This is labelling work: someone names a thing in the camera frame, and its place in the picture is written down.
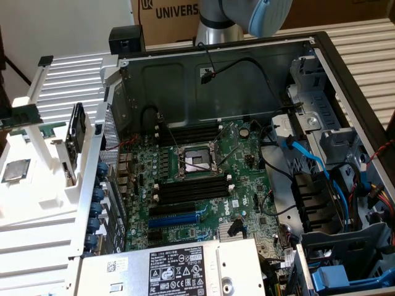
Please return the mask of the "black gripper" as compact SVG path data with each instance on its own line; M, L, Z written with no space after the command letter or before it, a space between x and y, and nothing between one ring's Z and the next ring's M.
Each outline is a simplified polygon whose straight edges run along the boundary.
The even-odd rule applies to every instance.
M4 45L2 41L2 35L0 35L0 79L1 79L1 107L11 108L9 98L7 96L4 84L3 71L6 70L6 55L4 53Z

